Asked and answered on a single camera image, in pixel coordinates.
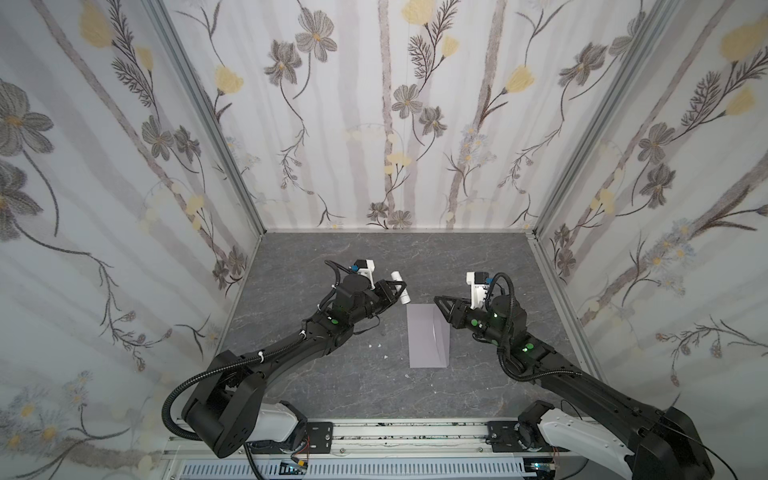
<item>white cylinder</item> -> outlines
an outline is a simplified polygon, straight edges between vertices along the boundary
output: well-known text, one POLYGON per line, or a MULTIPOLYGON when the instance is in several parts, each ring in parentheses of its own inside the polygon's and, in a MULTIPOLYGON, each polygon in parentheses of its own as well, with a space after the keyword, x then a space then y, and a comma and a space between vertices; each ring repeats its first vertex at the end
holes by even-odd
MULTIPOLYGON (((392 272, 392 280, 395 280, 396 282, 402 282, 402 276, 400 276, 400 272, 392 272)), ((400 303, 405 305, 406 303, 411 302, 411 297, 408 296, 408 290, 406 290, 405 287, 402 289, 402 294, 400 295, 400 303)))

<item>wire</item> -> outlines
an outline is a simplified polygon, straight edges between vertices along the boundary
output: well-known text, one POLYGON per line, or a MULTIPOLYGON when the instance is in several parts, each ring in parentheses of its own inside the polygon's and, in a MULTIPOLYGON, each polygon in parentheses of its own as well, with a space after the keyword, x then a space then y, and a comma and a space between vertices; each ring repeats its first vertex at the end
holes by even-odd
POLYGON ((265 480, 261 475, 261 472, 259 472, 259 469, 256 467, 256 462, 253 461, 253 453, 250 452, 250 445, 245 445, 245 456, 248 458, 248 465, 250 465, 250 470, 256 478, 258 478, 258 480, 265 480))
POLYGON ((363 333, 367 332, 368 330, 371 330, 371 329, 375 329, 377 326, 381 325, 381 322, 382 322, 382 320, 379 318, 379 316, 378 316, 378 315, 375 315, 375 317, 376 317, 376 319, 378 320, 378 322, 376 322, 376 325, 374 325, 374 326, 370 326, 370 327, 368 327, 368 328, 366 328, 366 329, 364 329, 364 330, 360 330, 359 332, 353 332, 352 334, 353 334, 353 335, 361 335, 361 334, 363 334, 363 333))
POLYGON ((573 477, 575 477, 576 475, 580 474, 580 473, 581 473, 581 471, 582 471, 582 470, 584 470, 584 467, 586 467, 588 463, 589 463, 589 458, 587 458, 586 460, 584 460, 584 463, 581 465, 581 467, 580 467, 580 468, 579 468, 579 469, 578 469, 576 472, 573 472, 573 473, 571 473, 570 475, 568 475, 568 476, 565 476, 565 477, 561 478, 560 480, 568 480, 569 478, 573 478, 573 477))
POLYGON ((192 385, 208 377, 219 375, 220 373, 231 372, 233 370, 237 370, 237 369, 243 368, 244 366, 251 365, 254 363, 264 363, 269 359, 272 359, 276 356, 283 354, 287 350, 292 349, 294 346, 299 345, 301 342, 303 342, 306 339, 305 333, 302 333, 301 335, 302 336, 299 339, 297 339, 295 342, 291 342, 288 345, 285 345, 284 347, 281 347, 273 352, 265 353, 263 350, 260 350, 258 356, 237 360, 236 362, 228 363, 218 368, 211 369, 206 372, 198 373, 197 375, 184 380, 178 387, 176 387, 168 395, 168 397, 165 399, 165 402, 163 403, 163 408, 161 410, 161 418, 163 420, 163 425, 165 425, 165 428, 168 429, 169 432, 173 433, 177 437, 181 437, 182 439, 200 441, 201 438, 197 433, 182 429, 179 425, 176 424, 176 422, 174 422, 173 418, 171 418, 170 408, 174 404, 174 401, 176 400, 176 398, 178 398, 178 396, 181 395, 182 392, 190 388, 192 385))
POLYGON ((682 433, 680 430, 676 430, 676 429, 673 429, 672 427, 670 427, 670 426, 668 426, 668 425, 665 425, 665 424, 663 424, 663 423, 660 423, 660 422, 657 422, 657 423, 656 423, 656 425, 661 425, 661 426, 663 426, 664 428, 666 428, 666 429, 669 429, 669 430, 671 430, 671 431, 673 431, 673 432, 677 433, 678 435, 682 435, 682 436, 683 436, 683 437, 685 437, 686 439, 689 439, 689 440, 692 440, 692 441, 694 441, 694 442, 698 443, 699 445, 701 445, 702 447, 704 447, 704 449, 706 449, 706 450, 707 450, 709 453, 711 453, 712 455, 715 455, 715 456, 717 457, 717 459, 718 459, 718 460, 720 460, 720 461, 723 463, 723 465, 725 465, 725 466, 726 466, 726 468, 728 468, 728 471, 730 472, 730 474, 731 474, 731 475, 733 475, 733 478, 734 478, 734 480, 739 480, 739 477, 737 477, 737 476, 736 476, 736 472, 734 472, 734 471, 733 471, 733 469, 730 467, 730 465, 728 465, 728 462, 726 462, 725 460, 723 460, 723 457, 721 457, 721 456, 719 456, 717 453, 715 453, 715 451, 714 451, 713 449, 711 449, 711 448, 709 448, 708 446, 706 446, 705 444, 703 444, 703 443, 699 442, 699 441, 698 441, 698 440, 696 440, 694 437, 691 437, 691 436, 688 436, 688 435, 686 435, 686 434, 682 433))
POLYGON ((573 403, 570 403, 570 402, 569 402, 568 400, 566 400, 566 399, 560 399, 560 410, 562 410, 562 409, 563 409, 563 402, 566 402, 568 405, 570 405, 570 406, 571 406, 571 408, 574 410, 574 412, 576 412, 576 415, 578 415, 578 418, 579 418, 579 419, 582 419, 582 420, 584 420, 584 419, 581 417, 581 413, 579 413, 579 412, 578 412, 578 410, 576 409, 576 407, 574 407, 574 404, 573 404, 573 403))

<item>wall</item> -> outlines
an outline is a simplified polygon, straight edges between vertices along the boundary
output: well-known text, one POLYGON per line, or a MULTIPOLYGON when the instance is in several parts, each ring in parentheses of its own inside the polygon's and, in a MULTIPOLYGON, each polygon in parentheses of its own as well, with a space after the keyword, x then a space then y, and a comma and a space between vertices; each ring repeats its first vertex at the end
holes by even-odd
POLYGON ((741 478, 768 465, 766 13, 683 3, 541 235, 608 381, 679 395, 741 478))
POLYGON ((256 237, 141 4, 3 2, 0 44, 0 469, 159 478, 256 237))
POLYGON ((266 226, 381 230, 535 225, 652 2, 164 3, 266 226))

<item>gray flower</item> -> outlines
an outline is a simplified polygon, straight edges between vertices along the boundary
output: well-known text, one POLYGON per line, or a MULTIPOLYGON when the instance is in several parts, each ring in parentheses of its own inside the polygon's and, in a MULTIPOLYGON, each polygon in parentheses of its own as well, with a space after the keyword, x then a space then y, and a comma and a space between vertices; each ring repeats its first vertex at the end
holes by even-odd
POLYGON ((675 170, 670 170, 666 164, 660 164, 648 172, 648 185, 640 190, 640 195, 650 195, 648 208, 656 208, 667 202, 664 198, 664 189, 672 187, 674 175, 675 170))
POLYGON ((245 270, 245 255, 237 249, 237 245, 232 246, 228 263, 234 276, 240 275, 240 272, 245 270))
POLYGON ((657 164, 664 159, 667 155, 664 153, 663 145, 667 145, 672 141, 674 136, 674 128, 667 128, 667 124, 661 122, 655 124, 648 131, 648 138, 641 138, 637 145, 643 150, 638 154, 637 159, 639 161, 646 161, 650 158, 650 161, 657 164))
POLYGON ((425 108, 422 112, 422 116, 419 118, 419 123, 424 125, 422 135, 427 135, 428 133, 435 131, 435 135, 438 137, 442 136, 442 132, 448 128, 448 125, 440 123, 441 118, 442 112, 440 111, 440 107, 425 108))
POLYGON ((141 137, 145 142, 152 145, 152 156, 157 158, 163 156, 163 160, 170 158, 169 147, 174 146, 174 137, 169 131, 160 132, 160 127, 154 119, 154 115, 149 116, 149 121, 141 124, 141 137))
POLYGON ((410 87, 400 85, 395 90, 394 95, 397 102, 392 106, 392 109, 394 111, 400 110, 400 118, 408 118, 411 113, 418 114, 422 110, 422 102, 415 99, 419 94, 417 88, 419 87, 416 84, 410 87))
POLYGON ((214 266, 214 278, 219 280, 219 290, 222 290, 227 286, 227 275, 230 274, 230 269, 227 268, 227 264, 224 260, 216 260, 214 266))
POLYGON ((287 41, 277 43, 277 40, 272 40, 270 58, 275 61, 275 64, 264 68, 264 73, 270 76, 270 83, 279 85, 283 77, 285 77, 289 82, 295 84, 295 69, 301 66, 301 57, 293 43, 288 43, 287 41))
POLYGON ((571 231, 563 223, 560 228, 554 231, 554 242, 565 245, 571 239, 571 231))
POLYGON ((395 210, 392 212, 392 219, 389 221, 389 224, 392 225, 392 228, 395 230, 409 228, 411 226, 410 218, 411 212, 395 210))
POLYGON ((43 211, 21 191, 26 183, 27 174, 21 168, 0 160, 0 242, 18 238, 16 215, 37 215, 43 211))
POLYGON ((192 140, 190 138, 190 132, 184 128, 183 125, 179 125, 179 129, 174 134, 176 137, 176 146, 182 154, 187 154, 187 160, 192 163, 193 155, 200 156, 200 141, 192 140))
POLYGON ((576 266, 576 259, 573 252, 565 249, 558 253, 558 268, 562 271, 563 276, 571 275, 571 268, 574 266, 576 266))
POLYGON ((333 22, 322 10, 315 11, 314 17, 308 8, 301 8, 299 15, 301 27, 308 33, 296 34, 296 47, 310 53, 315 51, 315 57, 320 61, 328 60, 326 50, 336 51, 336 43, 328 38, 333 32, 333 22))
POLYGON ((39 154, 52 152, 51 142, 39 133, 51 128, 50 118, 29 111, 29 99, 21 88, 0 81, 0 155, 18 154, 22 142, 39 154))
POLYGON ((377 218, 386 218, 386 213, 389 211, 384 202, 374 203, 371 202, 371 213, 367 215, 368 218, 376 220, 377 218))
POLYGON ((605 63, 605 45, 592 45, 590 41, 579 55, 576 55, 576 65, 570 68, 560 70, 560 81, 558 83, 564 87, 573 80, 583 85, 587 82, 590 72, 597 70, 605 63))
POLYGON ((645 12, 640 12, 637 17, 632 18, 627 25, 627 33, 629 35, 614 38, 613 43, 611 43, 611 47, 608 49, 608 54, 613 56, 622 55, 627 50, 629 50, 635 35, 637 35, 637 32, 640 30, 640 26, 644 21, 645 12))

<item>gray tabletop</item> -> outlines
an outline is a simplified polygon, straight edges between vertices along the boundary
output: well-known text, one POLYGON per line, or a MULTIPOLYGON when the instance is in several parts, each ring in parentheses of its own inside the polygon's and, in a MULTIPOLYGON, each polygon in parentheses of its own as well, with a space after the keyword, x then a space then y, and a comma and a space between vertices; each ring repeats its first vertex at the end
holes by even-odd
MULTIPOLYGON (((412 303, 435 295, 468 297, 466 272, 506 272, 528 312, 528 331, 575 362, 528 241, 521 233, 268 233, 254 260, 223 349, 236 354, 295 331, 333 283, 325 259, 376 263, 374 280, 399 270, 412 303)), ((450 364, 411 369, 406 308, 352 337, 329 356, 275 382, 265 400, 286 400, 310 418, 516 416, 536 399, 559 397, 504 375, 495 348, 451 329, 450 364)), ((372 325, 365 320, 359 328, 372 325)))

